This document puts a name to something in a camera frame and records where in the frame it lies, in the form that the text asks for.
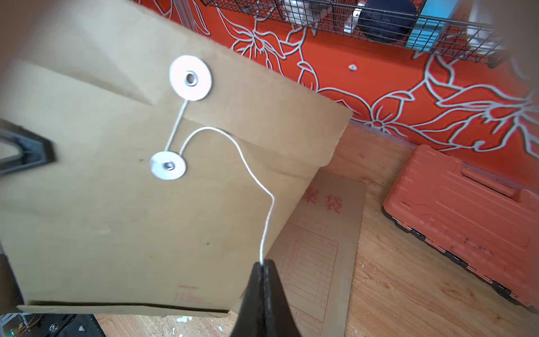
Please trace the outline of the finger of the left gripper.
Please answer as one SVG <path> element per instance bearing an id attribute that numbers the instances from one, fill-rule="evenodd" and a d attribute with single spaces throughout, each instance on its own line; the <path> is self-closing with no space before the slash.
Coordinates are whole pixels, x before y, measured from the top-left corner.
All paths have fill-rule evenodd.
<path id="1" fill-rule="evenodd" d="M 1 120 L 1 142 L 18 150 L 17 155 L 1 159 L 1 175 L 14 174 L 56 161 L 50 140 L 5 119 Z"/>

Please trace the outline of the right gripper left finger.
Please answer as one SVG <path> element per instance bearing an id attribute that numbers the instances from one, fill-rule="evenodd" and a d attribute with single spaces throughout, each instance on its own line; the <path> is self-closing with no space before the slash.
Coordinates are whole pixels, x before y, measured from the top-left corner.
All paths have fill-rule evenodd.
<path id="1" fill-rule="evenodd" d="M 265 335 L 265 295 L 263 267 L 253 265 L 237 321 L 230 337 Z"/>

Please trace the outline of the kraft file bag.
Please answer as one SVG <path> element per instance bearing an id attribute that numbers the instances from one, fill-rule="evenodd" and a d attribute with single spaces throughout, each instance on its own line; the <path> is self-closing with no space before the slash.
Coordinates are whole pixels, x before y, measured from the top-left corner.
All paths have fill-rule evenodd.
<path id="1" fill-rule="evenodd" d="M 366 185 L 319 171 L 267 257 L 302 336 L 344 336 Z"/>
<path id="2" fill-rule="evenodd" d="M 132 1 L 3 1 L 1 177 L 21 309 L 226 315 L 352 113 Z"/>

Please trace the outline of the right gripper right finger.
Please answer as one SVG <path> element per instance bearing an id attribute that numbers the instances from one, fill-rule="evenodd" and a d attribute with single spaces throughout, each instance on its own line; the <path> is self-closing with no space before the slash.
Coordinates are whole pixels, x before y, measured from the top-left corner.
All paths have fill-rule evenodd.
<path id="1" fill-rule="evenodd" d="M 263 263 L 263 296 L 265 335 L 300 337 L 277 267 L 272 260 L 264 260 Z"/>

